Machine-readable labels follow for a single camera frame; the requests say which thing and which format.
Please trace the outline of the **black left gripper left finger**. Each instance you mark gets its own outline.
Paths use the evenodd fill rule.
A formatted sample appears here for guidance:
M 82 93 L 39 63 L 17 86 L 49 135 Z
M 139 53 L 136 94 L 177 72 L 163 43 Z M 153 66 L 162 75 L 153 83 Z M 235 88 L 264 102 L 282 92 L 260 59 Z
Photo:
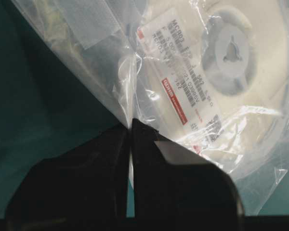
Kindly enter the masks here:
M 123 218 L 127 213 L 129 131 L 121 124 L 35 164 L 11 198 L 10 219 Z

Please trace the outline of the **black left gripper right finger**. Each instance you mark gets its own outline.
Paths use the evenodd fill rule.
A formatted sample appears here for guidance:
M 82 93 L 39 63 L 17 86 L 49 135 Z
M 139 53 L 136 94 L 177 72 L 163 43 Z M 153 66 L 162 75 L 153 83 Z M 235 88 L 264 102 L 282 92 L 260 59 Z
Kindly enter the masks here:
M 136 217 L 244 215 L 234 182 L 215 164 L 138 119 L 131 138 Z

